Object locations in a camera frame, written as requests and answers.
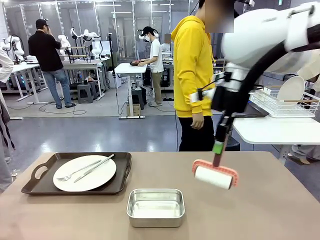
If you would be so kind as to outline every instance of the face mask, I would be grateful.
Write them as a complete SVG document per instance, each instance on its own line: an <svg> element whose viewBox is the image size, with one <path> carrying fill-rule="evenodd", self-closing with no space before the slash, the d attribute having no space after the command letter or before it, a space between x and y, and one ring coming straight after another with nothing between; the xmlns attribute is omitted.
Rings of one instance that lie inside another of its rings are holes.
<svg viewBox="0 0 320 240"><path fill-rule="evenodd" d="M144 36L144 40L146 40L147 42L150 42L150 37L148 37L147 35Z"/></svg>

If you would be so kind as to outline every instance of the floor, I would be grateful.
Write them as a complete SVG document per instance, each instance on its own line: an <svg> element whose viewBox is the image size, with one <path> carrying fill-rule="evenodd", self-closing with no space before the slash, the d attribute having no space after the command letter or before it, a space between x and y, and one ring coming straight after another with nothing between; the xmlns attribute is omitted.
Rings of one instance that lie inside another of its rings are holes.
<svg viewBox="0 0 320 240"><path fill-rule="evenodd" d="M99 101L95 100L93 103L78 104L74 109L62 108L56 109L55 104L42 104L42 105L28 105L27 103L34 101L34 96L29 96L19 102L16 100L20 98L19 94L3 94L5 102L9 107L11 117L25 117L25 118L56 118L56 117L115 117L127 116L127 98L128 98L128 85L125 83L117 90L118 104L116 98L116 90L109 89L106 91L103 98ZM146 87L147 95L150 93L150 87ZM60 96L61 90L57 85L57 91ZM163 98L173 98L173 93L163 93ZM45 89L38 93L40 102L53 102L49 89ZM156 115L175 115L173 102L164 101L162 106L157 108L145 106L142 114L144 116Z"/></svg>
<svg viewBox="0 0 320 240"><path fill-rule="evenodd" d="M213 121L217 123L219 117L214 115ZM175 152L181 137L174 115L131 120L37 117L12 120L8 126L16 145L9 167L20 172L46 152ZM240 142L241 151L269 151L276 158L279 155L271 145L245 143L236 131L232 136ZM285 166L320 201L320 162L301 166L287 160Z"/></svg>

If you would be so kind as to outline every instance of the white plate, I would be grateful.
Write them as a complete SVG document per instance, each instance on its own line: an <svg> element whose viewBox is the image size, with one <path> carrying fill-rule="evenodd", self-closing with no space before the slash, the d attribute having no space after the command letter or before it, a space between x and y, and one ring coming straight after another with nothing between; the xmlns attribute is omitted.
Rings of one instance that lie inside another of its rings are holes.
<svg viewBox="0 0 320 240"><path fill-rule="evenodd" d="M75 182L75 180L78 177L80 177L89 169L93 168L95 165L76 172L68 181L60 181L57 178L62 178L78 169L81 169L89 164L93 164L98 160L103 161L106 158L106 156L101 155L88 155L68 161L61 167L59 167L59 169L54 173L53 183L58 189L66 192L83 192L100 187L101 185L108 182L116 173L117 166L112 159L109 159L107 162L100 165L93 172L77 182Z"/></svg>
<svg viewBox="0 0 320 240"><path fill-rule="evenodd" d="M305 81L300 76L294 76L288 79L280 88L279 100L300 100L305 92ZM297 102L285 102L284 105L296 105Z"/></svg>

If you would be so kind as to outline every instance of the beige tabletop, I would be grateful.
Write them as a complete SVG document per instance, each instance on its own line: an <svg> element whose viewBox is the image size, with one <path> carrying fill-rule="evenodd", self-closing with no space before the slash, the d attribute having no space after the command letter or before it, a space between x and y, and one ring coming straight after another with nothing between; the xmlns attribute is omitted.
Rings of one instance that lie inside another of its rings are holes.
<svg viewBox="0 0 320 240"><path fill-rule="evenodd" d="M195 159L210 152L132 152L126 189L117 196L29 196L21 188L43 154L0 196L0 240L306 240L319 239L320 204L269 152L226 152L239 173L231 190L194 179ZM136 188L182 191L179 228L133 228L126 214Z"/></svg>

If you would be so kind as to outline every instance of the black pants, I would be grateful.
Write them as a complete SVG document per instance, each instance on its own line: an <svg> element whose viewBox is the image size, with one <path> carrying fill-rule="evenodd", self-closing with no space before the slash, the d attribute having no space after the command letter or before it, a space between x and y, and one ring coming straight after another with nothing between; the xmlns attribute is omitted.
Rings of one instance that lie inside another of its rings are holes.
<svg viewBox="0 0 320 240"><path fill-rule="evenodd" d="M200 130L193 129L192 117L179 117L182 127L180 152L209 152L215 144L214 123L211 116L204 117L204 124Z"/></svg>

